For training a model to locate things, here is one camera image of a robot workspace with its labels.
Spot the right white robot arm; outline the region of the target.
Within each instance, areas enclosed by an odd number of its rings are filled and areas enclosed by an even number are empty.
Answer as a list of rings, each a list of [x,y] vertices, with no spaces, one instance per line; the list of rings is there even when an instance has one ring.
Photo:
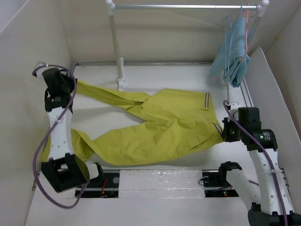
[[[220,184],[231,185],[248,210],[251,226],[299,226],[300,214],[294,211],[283,174],[278,166],[277,140],[270,129],[262,129],[257,107],[232,109],[224,101],[228,114],[223,119],[224,142],[241,141],[252,159],[257,182],[251,182],[237,162],[227,161],[218,169]]]

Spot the yellow-green trousers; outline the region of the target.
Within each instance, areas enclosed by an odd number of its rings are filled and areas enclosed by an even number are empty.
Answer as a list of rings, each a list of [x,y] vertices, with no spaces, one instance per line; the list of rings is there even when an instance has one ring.
[[[77,157],[96,154],[115,166],[148,165],[206,150],[223,141],[210,93],[163,89],[154,95],[77,82],[77,94],[124,109],[142,123],[113,129],[91,139],[71,130]]]

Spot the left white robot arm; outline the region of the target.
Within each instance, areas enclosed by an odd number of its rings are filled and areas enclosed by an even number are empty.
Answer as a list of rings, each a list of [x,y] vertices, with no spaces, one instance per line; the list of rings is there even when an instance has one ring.
[[[73,115],[72,92],[74,79],[65,69],[50,68],[42,72],[47,85],[45,110],[50,127],[50,151],[41,170],[50,185],[58,193],[88,184],[103,186],[105,175],[98,163],[86,165],[73,149],[71,140],[71,119]]]

